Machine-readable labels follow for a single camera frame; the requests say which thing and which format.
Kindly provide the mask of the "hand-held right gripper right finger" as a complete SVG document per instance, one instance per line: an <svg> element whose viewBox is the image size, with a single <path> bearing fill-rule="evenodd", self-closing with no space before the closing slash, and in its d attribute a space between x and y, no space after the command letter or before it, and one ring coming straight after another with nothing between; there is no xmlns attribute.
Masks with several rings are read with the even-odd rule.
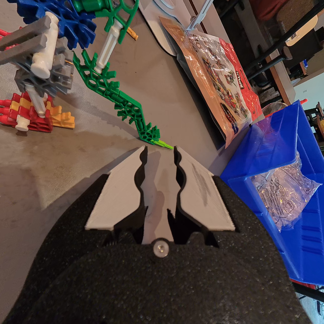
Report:
<svg viewBox="0 0 324 324"><path fill-rule="evenodd" d="M235 225L213 180L214 174L179 146L175 164L183 175L177 207L194 223L209 231L235 231Z"/></svg>

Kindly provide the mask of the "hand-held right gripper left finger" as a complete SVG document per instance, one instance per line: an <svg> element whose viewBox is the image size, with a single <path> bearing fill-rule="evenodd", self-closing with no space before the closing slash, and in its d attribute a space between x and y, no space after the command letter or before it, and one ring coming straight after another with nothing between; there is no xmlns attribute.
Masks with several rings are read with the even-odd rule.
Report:
<svg viewBox="0 0 324 324"><path fill-rule="evenodd" d="M126 218L144 207L140 188L145 178L147 146L142 146L116 165L110 172L103 189L85 225L86 230L109 230L127 227Z"/></svg>

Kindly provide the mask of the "clear plastic bag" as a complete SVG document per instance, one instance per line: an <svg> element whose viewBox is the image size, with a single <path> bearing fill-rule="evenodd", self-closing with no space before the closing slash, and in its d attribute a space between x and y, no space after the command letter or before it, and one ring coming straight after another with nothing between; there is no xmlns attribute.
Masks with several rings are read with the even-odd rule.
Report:
<svg viewBox="0 0 324 324"><path fill-rule="evenodd" d="M301 168L302 161L297 151L294 163L250 177L279 232L282 228L294 227L303 209L322 185L304 176Z"/></svg>

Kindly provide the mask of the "blue plastic bin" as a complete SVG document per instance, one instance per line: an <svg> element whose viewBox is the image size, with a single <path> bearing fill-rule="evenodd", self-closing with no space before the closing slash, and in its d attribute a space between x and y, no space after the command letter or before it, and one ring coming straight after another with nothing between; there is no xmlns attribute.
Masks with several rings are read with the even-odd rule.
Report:
<svg viewBox="0 0 324 324"><path fill-rule="evenodd" d="M314 193L294 228L279 232L251 181L252 176L292 164L296 151L301 157L302 174L323 184L323 155L299 101L252 125L221 179L269 232L290 278L323 286L323 185Z"/></svg>

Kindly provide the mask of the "orange printed toy package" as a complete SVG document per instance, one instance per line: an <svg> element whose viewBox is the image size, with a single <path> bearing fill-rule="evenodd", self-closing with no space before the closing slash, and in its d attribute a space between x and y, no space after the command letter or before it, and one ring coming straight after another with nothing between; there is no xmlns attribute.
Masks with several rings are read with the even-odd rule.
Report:
<svg viewBox="0 0 324 324"><path fill-rule="evenodd" d="M252 90L231 43L197 30L185 31L174 20L160 22L184 55L207 106L225 135L225 148L260 115Z"/></svg>

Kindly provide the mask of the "dark chair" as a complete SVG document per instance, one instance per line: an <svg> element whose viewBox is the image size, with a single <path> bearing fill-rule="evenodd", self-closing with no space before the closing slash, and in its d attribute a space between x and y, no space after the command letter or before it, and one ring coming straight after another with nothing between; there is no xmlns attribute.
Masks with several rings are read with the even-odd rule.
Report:
<svg viewBox="0 0 324 324"><path fill-rule="evenodd" d="M292 76L304 59L311 59L323 49L323 36L317 35L314 26L306 26L311 19L304 19L314 7L317 13L313 18L318 18L323 1L224 2L219 15L247 75L267 64L265 57L259 57L270 47L276 46L272 54L277 50L281 53L285 46L289 49L291 59L282 63Z"/></svg>

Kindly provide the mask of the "white paper sheet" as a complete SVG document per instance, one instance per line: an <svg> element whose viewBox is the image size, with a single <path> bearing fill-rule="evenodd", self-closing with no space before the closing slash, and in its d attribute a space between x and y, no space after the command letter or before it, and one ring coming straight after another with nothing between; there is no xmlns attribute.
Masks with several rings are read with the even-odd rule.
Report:
<svg viewBox="0 0 324 324"><path fill-rule="evenodd" d="M169 55L176 56L177 53L168 38L166 30L160 22L160 17L176 20L176 22L180 22L184 28L187 28L191 22L191 18L199 14L204 2L205 1L140 0L139 9L160 46ZM204 19L200 25L197 26L197 29L205 34L216 36L218 23L221 23L221 20L212 2Z"/></svg>

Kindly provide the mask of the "colourful construction toy figure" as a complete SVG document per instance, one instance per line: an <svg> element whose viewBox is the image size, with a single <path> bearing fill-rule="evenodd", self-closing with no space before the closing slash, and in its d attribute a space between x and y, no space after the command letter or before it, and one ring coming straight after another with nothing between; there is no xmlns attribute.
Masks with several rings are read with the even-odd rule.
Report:
<svg viewBox="0 0 324 324"><path fill-rule="evenodd" d="M139 139L173 149L160 140L160 131L146 124L141 104L119 89L116 72L108 62L121 44L139 1L7 1L17 6L25 26L1 30L1 65L17 67L15 82L35 108L36 118L49 115L45 100L66 94L74 69L85 86L114 103L122 120L134 123Z"/></svg>

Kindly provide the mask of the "metal bracket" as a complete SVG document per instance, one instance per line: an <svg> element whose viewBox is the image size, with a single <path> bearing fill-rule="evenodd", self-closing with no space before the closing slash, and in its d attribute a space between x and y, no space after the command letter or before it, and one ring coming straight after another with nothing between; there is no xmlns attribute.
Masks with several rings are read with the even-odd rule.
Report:
<svg viewBox="0 0 324 324"><path fill-rule="evenodd" d="M193 18L191 18L191 22L189 26L187 27L186 31L192 31L195 28L197 28L198 25L203 21L203 19L206 16L206 13L209 9L209 7L212 5L213 0L205 0L203 6L200 9L200 12L195 15Z"/></svg>

